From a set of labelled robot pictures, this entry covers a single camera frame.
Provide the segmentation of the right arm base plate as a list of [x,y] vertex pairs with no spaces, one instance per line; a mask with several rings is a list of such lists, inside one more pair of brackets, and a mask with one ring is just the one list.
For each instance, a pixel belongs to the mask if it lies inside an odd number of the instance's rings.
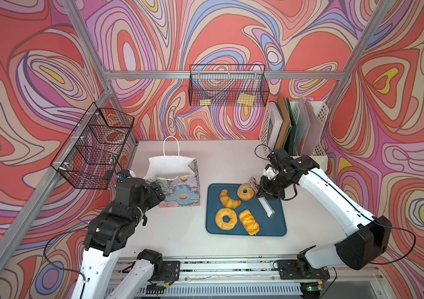
[[314,269],[305,258],[305,254],[315,247],[311,246],[299,253],[296,259],[276,260],[272,263],[275,270],[279,272],[281,280],[323,280],[330,278],[330,273],[326,267]]

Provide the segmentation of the metal serving tongs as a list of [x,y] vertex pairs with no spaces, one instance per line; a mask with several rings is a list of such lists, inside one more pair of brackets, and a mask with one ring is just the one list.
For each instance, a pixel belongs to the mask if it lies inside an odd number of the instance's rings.
[[251,177],[248,181],[249,187],[253,189],[255,192],[255,196],[258,198],[260,204],[262,205],[263,209],[265,210],[265,213],[267,214],[268,218],[272,218],[275,215],[275,211],[270,206],[268,200],[264,196],[260,196],[258,193],[258,184],[254,177]]

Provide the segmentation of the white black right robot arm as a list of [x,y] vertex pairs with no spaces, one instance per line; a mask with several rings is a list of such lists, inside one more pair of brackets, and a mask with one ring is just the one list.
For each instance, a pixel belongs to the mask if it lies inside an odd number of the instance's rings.
[[283,148],[270,150],[257,195],[288,201],[285,190],[301,186],[340,224],[345,239],[323,246],[311,246],[297,256],[303,276],[324,267],[346,265],[360,270],[388,248],[392,224],[385,216],[375,217],[330,180],[310,156],[296,158]]

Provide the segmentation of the floral paper gift bag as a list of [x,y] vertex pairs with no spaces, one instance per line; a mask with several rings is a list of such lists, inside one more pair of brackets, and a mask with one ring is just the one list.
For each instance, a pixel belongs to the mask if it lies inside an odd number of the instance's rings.
[[178,139],[168,136],[177,144],[175,154],[162,154],[148,159],[148,171],[144,179],[156,182],[162,189],[165,200],[161,208],[184,208],[200,205],[198,165],[195,157],[183,156]]

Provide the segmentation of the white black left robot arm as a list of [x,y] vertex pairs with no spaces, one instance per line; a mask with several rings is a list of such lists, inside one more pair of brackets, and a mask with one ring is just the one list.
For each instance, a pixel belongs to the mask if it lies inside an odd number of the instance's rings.
[[[115,199],[87,227],[81,274],[73,291],[75,299],[104,299],[106,289],[127,241],[139,225],[147,224],[146,213],[165,200],[156,182],[142,178],[118,180]],[[110,294],[111,299],[132,299],[153,278],[161,275],[163,256],[144,249],[127,276]]]

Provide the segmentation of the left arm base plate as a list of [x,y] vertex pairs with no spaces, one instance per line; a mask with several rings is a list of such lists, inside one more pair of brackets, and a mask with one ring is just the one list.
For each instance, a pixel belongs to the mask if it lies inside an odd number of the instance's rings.
[[153,265],[153,281],[175,282],[179,279],[181,262],[163,260],[163,255],[155,250],[144,249],[138,254],[138,260],[148,260]]

